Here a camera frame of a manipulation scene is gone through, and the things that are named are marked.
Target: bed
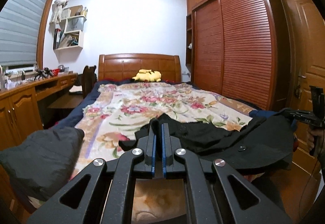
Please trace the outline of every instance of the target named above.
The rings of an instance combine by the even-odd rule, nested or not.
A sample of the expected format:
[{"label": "bed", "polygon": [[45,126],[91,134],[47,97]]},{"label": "bed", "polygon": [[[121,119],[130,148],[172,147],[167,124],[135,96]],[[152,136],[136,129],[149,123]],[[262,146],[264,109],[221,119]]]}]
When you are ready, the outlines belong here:
[{"label": "bed", "polygon": [[[160,83],[130,83],[139,69],[158,70]],[[161,54],[100,55],[99,81],[84,101],[57,127],[75,126],[85,132],[72,177],[96,158],[106,161],[123,154],[119,140],[134,140],[134,132],[150,119],[167,113],[181,122],[213,122],[227,130],[240,129],[252,107],[181,82],[179,56]],[[152,223],[185,214],[181,180],[138,180],[133,223]]]}]

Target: window blind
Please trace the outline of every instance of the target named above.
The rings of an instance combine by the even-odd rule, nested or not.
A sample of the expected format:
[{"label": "window blind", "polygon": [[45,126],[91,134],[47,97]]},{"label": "window blind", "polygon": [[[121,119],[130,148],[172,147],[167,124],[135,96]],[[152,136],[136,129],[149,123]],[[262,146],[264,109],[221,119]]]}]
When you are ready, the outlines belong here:
[{"label": "window blind", "polygon": [[0,12],[0,65],[36,63],[38,32],[46,0],[8,0]]}]

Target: window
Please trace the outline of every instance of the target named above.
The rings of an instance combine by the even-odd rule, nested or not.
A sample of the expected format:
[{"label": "window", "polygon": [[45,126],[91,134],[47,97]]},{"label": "window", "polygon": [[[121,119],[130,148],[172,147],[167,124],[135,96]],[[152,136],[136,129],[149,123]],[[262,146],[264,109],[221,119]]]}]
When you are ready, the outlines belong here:
[{"label": "window", "polygon": [[52,0],[8,0],[0,12],[0,65],[31,66],[43,43]]}]

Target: yellow plush toy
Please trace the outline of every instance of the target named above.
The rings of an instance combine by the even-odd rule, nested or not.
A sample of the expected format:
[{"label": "yellow plush toy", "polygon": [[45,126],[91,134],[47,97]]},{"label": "yellow plush toy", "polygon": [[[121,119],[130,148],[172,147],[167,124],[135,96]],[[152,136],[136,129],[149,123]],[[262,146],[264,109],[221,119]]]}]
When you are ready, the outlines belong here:
[{"label": "yellow plush toy", "polygon": [[140,69],[139,73],[132,79],[140,81],[160,82],[161,74],[159,71],[151,71],[151,69]]}]

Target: human hand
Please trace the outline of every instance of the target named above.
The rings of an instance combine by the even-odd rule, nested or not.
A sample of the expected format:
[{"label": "human hand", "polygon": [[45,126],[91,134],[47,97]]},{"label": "human hand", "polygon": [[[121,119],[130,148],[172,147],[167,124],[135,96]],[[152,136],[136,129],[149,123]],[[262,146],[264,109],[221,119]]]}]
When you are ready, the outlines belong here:
[{"label": "human hand", "polygon": [[311,127],[308,127],[307,129],[307,147],[309,149],[309,151],[311,151],[314,147],[315,147],[315,139],[314,136],[319,137],[319,141],[320,144],[318,146],[318,149],[315,150],[315,155],[320,155],[320,154],[324,154],[325,150],[324,150],[324,129],[320,129],[320,128],[315,128],[312,129]]}]

